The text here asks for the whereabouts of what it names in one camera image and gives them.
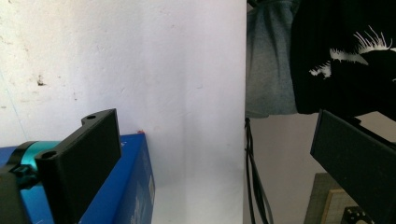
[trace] black cable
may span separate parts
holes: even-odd
[[[259,210],[260,216],[262,218],[263,224],[274,224],[274,219],[272,216],[271,212],[271,207],[268,202],[268,199],[265,195],[264,188],[262,187],[262,182],[260,180],[260,175],[257,170],[256,162],[254,161],[254,152],[253,152],[253,135],[251,133],[250,129],[250,119],[245,119],[245,129],[246,129],[246,134],[247,134],[247,148],[246,148],[246,167],[247,167],[247,196],[248,196],[248,202],[249,202],[249,209],[250,209],[250,218],[251,222],[253,224],[256,223],[255,217],[254,217],[254,211],[253,211],[253,202],[252,202],[252,196],[251,196],[251,185],[250,185],[250,171],[249,171],[249,161],[251,164],[251,175],[253,179],[253,192],[254,196],[256,199],[256,205]]]

